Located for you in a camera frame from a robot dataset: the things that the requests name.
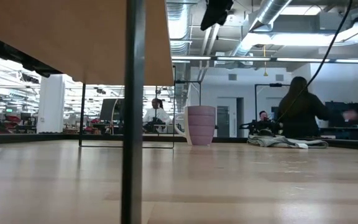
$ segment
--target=man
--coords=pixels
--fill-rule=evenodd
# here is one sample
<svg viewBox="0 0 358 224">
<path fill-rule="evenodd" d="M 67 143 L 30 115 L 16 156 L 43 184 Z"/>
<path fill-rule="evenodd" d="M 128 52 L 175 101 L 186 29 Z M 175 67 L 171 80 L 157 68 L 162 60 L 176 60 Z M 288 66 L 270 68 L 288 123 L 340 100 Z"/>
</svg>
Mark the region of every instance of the man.
<svg viewBox="0 0 358 224">
<path fill-rule="evenodd" d="M 259 112 L 259 119 L 261 121 L 268 121 L 269 120 L 269 117 L 267 116 L 266 111 Z"/>
</svg>

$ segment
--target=fabric on floor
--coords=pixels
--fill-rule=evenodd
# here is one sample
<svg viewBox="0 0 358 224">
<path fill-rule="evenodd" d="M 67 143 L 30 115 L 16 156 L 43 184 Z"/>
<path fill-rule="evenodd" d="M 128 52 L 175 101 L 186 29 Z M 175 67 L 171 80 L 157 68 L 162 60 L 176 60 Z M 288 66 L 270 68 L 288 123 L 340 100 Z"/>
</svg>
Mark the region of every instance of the fabric on floor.
<svg viewBox="0 0 358 224">
<path fill-rule="evenodd" d="M 262 147 L 285 147 L 298 149 L 325 149 L 328 143 L 322 140 L 302 141 L 285 136 L 248 136 L 248 143 Z"/>
</svg>

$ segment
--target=black cable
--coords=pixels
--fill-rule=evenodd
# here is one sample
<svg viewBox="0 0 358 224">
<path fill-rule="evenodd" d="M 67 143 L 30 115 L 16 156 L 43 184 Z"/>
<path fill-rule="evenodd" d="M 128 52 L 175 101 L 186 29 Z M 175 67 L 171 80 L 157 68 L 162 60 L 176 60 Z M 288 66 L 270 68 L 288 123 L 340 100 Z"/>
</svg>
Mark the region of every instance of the black cable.
<svg viewBox="0 0 358 224">
<path fill-rule="evenodd" d="M 320 63 L 320 66 L 317 68 L 317 71 L 316 73 L 313 75 L 313 77 L 311 77 L 310 81 L 308 82 L 308 84 L 299 92 L 298 96 L 296 96 L 295 100 L 292 101 L 292 103 L 290 104 L 290 106 L 285 110 L 285 112 L 277 119 L 277 123 L 280 122 L 280 120 L 288 113 L 288 111 L 291 109 L 291 107 L 295 104 L 295 102 L 297 101 L 297 99 L 299 99 L 299 97 L 302 95 L 302 93 L 310 86 L 311 82 L 317 77 L 318 73 L 320 72 L 321 68 L 323 67 L 328 55 L 329 55 L 329 52 L 331 51 L 331 48 L 333 47 L 334 43 L 335 43 L 335 40 L 336 40 L 336 37 L 338 36 L 338 34 L 340 33 L 341 29 L 342 29 L 342 26 L 343 24 L 345 23 L 346 21 L 346 18 L 347 18 L 347 15 L 349 15 L 349 12 L 351 11 L 351 8 L 352 8 L 352 4 L 353 4 L 353 0 L 349 0 L 349 5 L 347 6 L 347 9 L 346 9 L 346 12 L 345 12 L 345 15 L 344 17 L 342 18 L 342 21 L 338 27 L 338 29 L 336 30 L 335 32 L 335 35 L 331 41 L 331 43 L 329 44 L 328 46 L 328 49 L 327 49 L 327 52 L 326 54 L 324 55 L 324 58 L 323 58 L 323 61 Z"/>
</svg>

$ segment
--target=woman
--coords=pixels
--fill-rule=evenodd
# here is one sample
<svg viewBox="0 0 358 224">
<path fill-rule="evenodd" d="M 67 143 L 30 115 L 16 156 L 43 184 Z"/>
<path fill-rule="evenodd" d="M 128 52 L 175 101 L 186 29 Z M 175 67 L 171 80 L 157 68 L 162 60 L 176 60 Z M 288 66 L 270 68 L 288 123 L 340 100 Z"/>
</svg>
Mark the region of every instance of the woman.
<svg viewBox="0 0 358 224">
<path fill-rule="evenodd" d="M 144 126 L 146 131 L 154 131 L 155 124 L 168 124 L 171 119 L 167 112 L 165 112 L 162 104 L 162 100 L 155 98 L 152 100 L 153 108 L 148 109 L 146 115 L 143 117 L 143 122 L 147 123 Z"/>
<path fill-rule="evenodd" d="M 319 136 L 319 128 L 316 118 L 329 120 L 331 118 L 339 118 L 352 120 L 357 119 L 355 111 L 346 111 L 343 114 L 331 113 L 319 98 L 309 93 L 307 89 L 299 96 L 295 103 L 291 106 L 295 98 L 307 85 L 307 81 L 303 77 L 295 77 L 290 85 L 290 90 L 278 106 L 278 118 L 282 123 L 283 135 L 288 138 L 304 138 Z"/>
</svg>

